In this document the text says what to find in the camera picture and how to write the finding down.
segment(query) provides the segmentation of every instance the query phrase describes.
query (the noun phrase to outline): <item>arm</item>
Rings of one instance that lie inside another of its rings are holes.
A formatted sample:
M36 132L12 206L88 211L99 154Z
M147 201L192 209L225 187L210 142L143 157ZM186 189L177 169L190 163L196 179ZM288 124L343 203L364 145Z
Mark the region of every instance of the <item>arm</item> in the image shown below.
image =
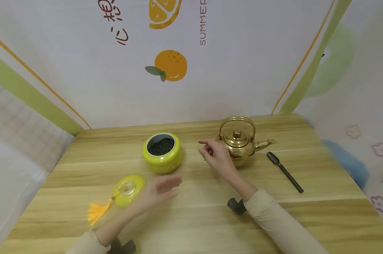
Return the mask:
M135 202L117 213L105 224L81 236L66 254L106 254L111 242L135 217L147 212L160 203L178 195L181 175L159 176L148 182Z
M328 252L297 220L265 190L258 190L236 170L228 149L212 139L199 141L199 152L223 179L242 197L250 216L285 254L327 254Z

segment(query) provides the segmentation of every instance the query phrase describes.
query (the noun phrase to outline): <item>hand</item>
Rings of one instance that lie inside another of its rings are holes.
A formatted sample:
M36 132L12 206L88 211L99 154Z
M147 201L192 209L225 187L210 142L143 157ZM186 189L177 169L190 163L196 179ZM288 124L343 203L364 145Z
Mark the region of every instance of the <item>hand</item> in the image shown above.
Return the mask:
M221 177L226 178L237 172L226 147L213 139L202 139L198 142L205 144L204 147L199 148L199 152L204 160L207 161L208 165Z
M181 174L158 176L147 182L145 188L133 204L139 213L155 208L160 203L170 200L179 194L177 189L182 182Z

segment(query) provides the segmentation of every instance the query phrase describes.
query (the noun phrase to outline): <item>golden teapot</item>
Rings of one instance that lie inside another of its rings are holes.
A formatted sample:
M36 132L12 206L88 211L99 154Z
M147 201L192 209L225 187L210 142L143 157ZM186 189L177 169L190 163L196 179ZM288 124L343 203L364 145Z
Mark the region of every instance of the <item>golden teapot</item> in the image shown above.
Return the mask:
M225 133L221 133L223 126L231 121L244 121L249 123L252 125L253 130L252 132L249 132L242 128L231 128ZM250 118L231 116L224 119L221 123L216 141L228 148L229 155L231 155L234 165L239 167L247 163L249 157L255 153L256 149L262 150L271 144L277 143L275 139L268 139L267 141L255 143L255 133L255 123Z

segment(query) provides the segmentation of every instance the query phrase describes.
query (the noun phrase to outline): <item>small black holder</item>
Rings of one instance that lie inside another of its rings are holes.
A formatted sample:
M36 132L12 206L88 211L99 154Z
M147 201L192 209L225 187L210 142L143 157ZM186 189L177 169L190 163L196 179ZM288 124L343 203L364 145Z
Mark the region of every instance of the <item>small black holder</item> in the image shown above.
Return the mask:
M108 254L133 254L135 251L136 245L133 240L129 240L121 246L121 241L119 241L118 238L115 238L111 242L111 250L108 251Z
M227 206L231 208L238 215L242 215L246 211L246 208L245 208L245 205L243 204L242 199L239 202L237 202L235 198L231 198L228 200Z

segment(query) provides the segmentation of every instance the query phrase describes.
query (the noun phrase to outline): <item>blue paint splash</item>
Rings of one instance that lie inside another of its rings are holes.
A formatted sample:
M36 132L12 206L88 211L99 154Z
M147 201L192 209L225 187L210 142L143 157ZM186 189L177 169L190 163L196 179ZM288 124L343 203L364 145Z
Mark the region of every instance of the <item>blue paint splash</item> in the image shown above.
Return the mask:
M323 143L347 173L349 173L352 179L354 179L358 187L363 189L370 178L370 174L365 164L358 157L345 150L336 142L323 139Z

